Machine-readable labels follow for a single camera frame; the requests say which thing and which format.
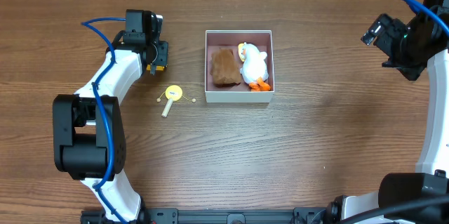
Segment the brown furry plush toy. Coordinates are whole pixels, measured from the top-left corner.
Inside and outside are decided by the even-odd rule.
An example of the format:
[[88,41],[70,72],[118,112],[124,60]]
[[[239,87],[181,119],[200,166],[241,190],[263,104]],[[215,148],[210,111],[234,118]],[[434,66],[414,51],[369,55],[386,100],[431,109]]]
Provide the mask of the brown furry plush toy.
[[216,87],[235,86],[241,83],[239,64],[232,49],[220,48],[212,54],[210,74]]

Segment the white plush duck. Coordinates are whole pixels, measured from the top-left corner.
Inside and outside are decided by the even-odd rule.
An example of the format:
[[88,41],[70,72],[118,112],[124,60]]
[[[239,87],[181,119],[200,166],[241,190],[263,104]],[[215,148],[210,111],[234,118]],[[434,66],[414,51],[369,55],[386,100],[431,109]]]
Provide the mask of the white plush duck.
[[251,91],[271,91],[271,86],[267,83],[267,53],[246,42],[238,45],[238,53],[243,62],[240,73]]

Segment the yellow toy truck grey cannon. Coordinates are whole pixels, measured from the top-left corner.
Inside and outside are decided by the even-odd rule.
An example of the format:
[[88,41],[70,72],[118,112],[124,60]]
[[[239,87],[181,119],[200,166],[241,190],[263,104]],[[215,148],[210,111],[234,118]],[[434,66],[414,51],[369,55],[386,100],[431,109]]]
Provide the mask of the yellow toy truck grey cannon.
[[147,66],[147,71],[151,74],[151,75],[155,75],[156,72],[163,72],[166,70],[166,66],[161,66],[161,65],[155,65],[155,64],[151,64]]

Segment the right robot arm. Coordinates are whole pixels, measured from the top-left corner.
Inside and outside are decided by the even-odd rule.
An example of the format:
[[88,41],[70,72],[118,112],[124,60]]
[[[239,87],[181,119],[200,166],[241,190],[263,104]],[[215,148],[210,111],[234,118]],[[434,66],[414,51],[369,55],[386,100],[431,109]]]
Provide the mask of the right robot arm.
[[383,67],[407,80],[429,78],[424,143],[412,173],[389,173],[377,191],[329,204],[327,223],[448,222],[448,0],[402,0],[415,14],[405,24],[383,13],[361,41],[388,57]]

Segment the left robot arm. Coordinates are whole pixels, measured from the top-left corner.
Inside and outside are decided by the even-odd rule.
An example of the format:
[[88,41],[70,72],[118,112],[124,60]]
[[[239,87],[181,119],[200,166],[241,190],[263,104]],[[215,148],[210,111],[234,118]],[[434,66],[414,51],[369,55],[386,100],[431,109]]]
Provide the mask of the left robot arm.
[[126,11],[125,27],[109,40],[83,22],[105,43],[105,61],[91,80],[73,94],[53,101],[53,153],[58,171],[88,187],[102,205],[84,211],[81,223],[151,223],[142,197],[126,172],[126,138],[121,103],[129,88],[149,71],[165,70],[168,42],[160,39],[163,16],[151,11]]

